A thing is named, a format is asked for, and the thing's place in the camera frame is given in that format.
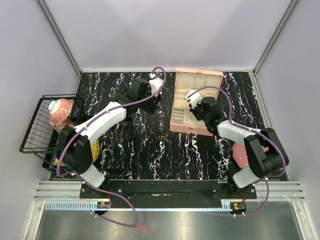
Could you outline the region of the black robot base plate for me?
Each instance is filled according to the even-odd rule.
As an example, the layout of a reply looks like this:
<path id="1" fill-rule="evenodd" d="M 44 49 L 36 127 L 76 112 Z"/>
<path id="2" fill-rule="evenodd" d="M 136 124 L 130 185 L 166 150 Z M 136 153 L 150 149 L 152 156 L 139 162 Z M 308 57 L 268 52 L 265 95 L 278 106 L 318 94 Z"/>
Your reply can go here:
<path id="1" fill-rule="evenodd" d="M 124 180 L 109 179 L 100 187 L 116 193 L 111 197 L 114 209 L 127 208 L 125 197 L 136 209 L 221 208 L 222 201 L 255 200 L 252 185 L 245 188 L 225 180 Z"/>

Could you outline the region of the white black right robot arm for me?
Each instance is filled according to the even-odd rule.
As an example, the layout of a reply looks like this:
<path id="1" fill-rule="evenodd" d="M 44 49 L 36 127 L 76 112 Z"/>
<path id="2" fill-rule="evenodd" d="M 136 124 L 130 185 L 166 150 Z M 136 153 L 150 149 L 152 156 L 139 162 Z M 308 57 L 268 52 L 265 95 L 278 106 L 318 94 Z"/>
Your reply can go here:
<path id="1" fill-rule="evenodd" d="M 187 96 L 189 111 L 198 121 L 204 122 L 208 132 L 231 140 L 245 150 L 247 166 L 233 174 L 227 185 L 228 195 L 239 198 L 245 188 L 277 171 L 283 174 L 289 157 L 272 128 L 255 129 L 227 120 L 221 114 L 214 97 Z"/>

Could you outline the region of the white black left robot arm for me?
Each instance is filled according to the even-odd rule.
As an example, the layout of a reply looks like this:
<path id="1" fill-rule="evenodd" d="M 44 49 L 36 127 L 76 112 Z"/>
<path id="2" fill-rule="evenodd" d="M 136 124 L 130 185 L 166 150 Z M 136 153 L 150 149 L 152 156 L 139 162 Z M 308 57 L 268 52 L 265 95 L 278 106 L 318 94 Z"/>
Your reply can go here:
<path id="1" fill-rule="evenodd" d="M 91 185 L 90 192 L 97 198 L 108 193 L 104 175 L 94 166 L 93 144 L 110 128 L 124 121 L 137 110 L 154 114 L 162 99 L 165 81 L 159 77 L 145 80 L 136 77 L 130 87 L 99 113 L 75 127 L 64 127 L 58 137 L 55 156 L 71 173 Z"/>

